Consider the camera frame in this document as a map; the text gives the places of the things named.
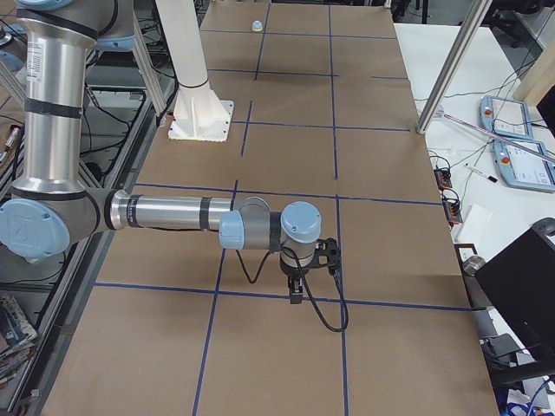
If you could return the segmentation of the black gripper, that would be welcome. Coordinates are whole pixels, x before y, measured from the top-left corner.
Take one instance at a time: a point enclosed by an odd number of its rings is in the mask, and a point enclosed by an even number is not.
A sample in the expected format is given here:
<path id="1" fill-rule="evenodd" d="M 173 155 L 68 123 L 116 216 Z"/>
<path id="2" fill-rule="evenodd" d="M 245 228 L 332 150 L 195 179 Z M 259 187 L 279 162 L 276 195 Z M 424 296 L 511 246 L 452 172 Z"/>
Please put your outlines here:
<path id="1" fill-rule="evenodd" d="M 303 301 L 303 284 L 298 267 L 280 260 L 280 268 L 287 275 L 290 304 L 300 304 Z"/>

